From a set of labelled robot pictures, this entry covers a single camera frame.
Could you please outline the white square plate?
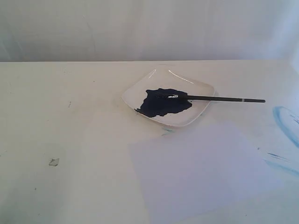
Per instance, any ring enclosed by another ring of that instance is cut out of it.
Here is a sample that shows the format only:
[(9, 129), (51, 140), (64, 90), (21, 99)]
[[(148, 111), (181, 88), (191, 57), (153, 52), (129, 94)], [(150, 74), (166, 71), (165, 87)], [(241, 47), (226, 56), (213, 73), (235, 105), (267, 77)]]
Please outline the white square plate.
[[(169, 68), (155, 68), (141, 80), (128, 88), (122, 95), (122, 100), (133, 110), (140, 108), (147, 96), (146, 90), (175, 89), (186, 92), (189, 95), (214, 96), (216, 90), (213, 86), (201, 81), (179, 75)], [(183, 127), (197, 119), (209, 106), (209, 101), (191, 101), (192, 106), (182, 112), (155, 116), (150, 118), (157, 123)]]

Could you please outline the white paper sheet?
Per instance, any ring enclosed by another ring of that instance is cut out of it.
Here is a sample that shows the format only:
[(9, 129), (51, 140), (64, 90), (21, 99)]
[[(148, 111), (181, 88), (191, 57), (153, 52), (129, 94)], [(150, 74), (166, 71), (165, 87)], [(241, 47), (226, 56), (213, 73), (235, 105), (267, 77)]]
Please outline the white paper sheet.
[(138, 142), (129, 152), (153, 224), (182, 221), (282, 185), (229, 123)]

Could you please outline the black paintbrush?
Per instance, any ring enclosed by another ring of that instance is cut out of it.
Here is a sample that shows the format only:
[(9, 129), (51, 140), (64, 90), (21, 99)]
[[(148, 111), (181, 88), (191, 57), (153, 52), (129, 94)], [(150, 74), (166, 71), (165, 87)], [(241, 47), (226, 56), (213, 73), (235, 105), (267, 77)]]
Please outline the black paintbrush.
[(157, 94), (158, 97), (167, 99), (185, 99), (185, 100), (203, 100), (203, 101), (223, 101), (223, 102), (246, 102), (246, 103), (265, 103), (264, 99), (251, 98), (227, 98), (227, 97), (211, 97), (211, 96), (191, 96), (191, 95), (175, 95), (175, 94)]

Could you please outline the small clear tape scrap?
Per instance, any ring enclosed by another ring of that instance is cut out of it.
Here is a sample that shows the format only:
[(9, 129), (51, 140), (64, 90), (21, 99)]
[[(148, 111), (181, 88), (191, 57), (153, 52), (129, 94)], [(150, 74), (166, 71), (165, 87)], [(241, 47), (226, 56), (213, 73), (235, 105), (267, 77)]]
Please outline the small clear tape scrap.
[(59, 164), (59, 158), (52, 158), (49, 162), (49, 166), (56, 167)]

